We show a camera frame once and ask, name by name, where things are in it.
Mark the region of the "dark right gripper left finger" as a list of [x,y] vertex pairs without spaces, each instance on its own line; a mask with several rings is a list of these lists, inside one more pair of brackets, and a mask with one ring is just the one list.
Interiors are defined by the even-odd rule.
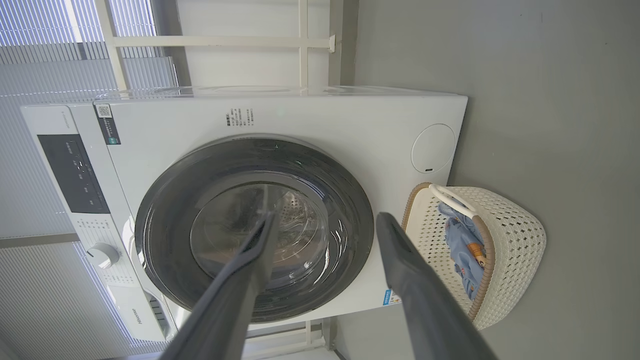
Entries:
[[192,310],[162,360],[240,360],[257,296],[269,283],[279,213],[258,221]]

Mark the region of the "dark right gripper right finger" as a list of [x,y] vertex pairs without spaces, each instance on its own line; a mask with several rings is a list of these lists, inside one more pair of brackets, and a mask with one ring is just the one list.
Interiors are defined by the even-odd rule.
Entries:
[[401,299],[416,360],[496,360],[441,278],[388,212],[375,217],[385,278]]

